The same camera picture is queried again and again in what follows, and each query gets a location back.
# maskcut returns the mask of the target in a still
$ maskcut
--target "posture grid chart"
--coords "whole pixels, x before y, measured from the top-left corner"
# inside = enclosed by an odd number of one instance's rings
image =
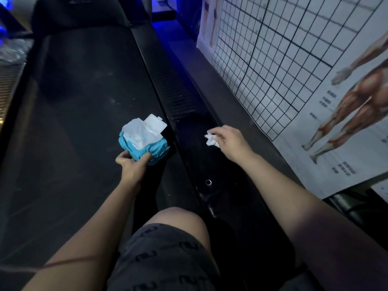
[[[382,0],[224,0],[212,65],[273,141]]]

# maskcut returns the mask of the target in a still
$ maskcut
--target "knee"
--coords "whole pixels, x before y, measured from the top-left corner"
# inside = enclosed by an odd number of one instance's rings
[[[210,239],[205,222],[202,218],[188,210],[179,207],[170,207],[159,211],[148,224],[164,224],[178,228],[196,238],[210,253]]]

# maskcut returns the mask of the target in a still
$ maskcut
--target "hand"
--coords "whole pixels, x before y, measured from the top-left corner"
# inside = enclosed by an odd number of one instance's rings
[[[225,125],[208,130],[208,133],[216,134],[215,140],[220,145],[221,151],[229,160],[238,165],[241,165],[253,154],[252,149],[238,129]]]
[[[129,156],[129,152],[124,151],[116,157],[116,163],[123,167],[120,185],[128,190],[140,189],[140,182],[146,172],[147,163],[151,160],[151,153],[144,154],[139,161],[134,161],[132,158],[128,158]]]
[[[345,67],[344,69],[341,69],[340,71],[337,71],[336,76],[331,80],[331,84],[335,86],[336,84],[342,83],[352,74],[353,70],[354,69],[349,66]]]

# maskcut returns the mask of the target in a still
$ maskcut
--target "shorts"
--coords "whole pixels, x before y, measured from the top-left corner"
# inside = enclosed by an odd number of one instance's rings
[[[120,249],[108,291],[219,290],[220,275],[202,244],[178,228],[149,224]]]

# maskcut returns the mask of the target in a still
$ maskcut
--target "person's left arm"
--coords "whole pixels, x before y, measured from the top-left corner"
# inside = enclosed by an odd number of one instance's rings
[[[151,154],[138,162],[121,153],[121,181],[92,218],[63,245],[22,291],[95,291],[106,281]]]

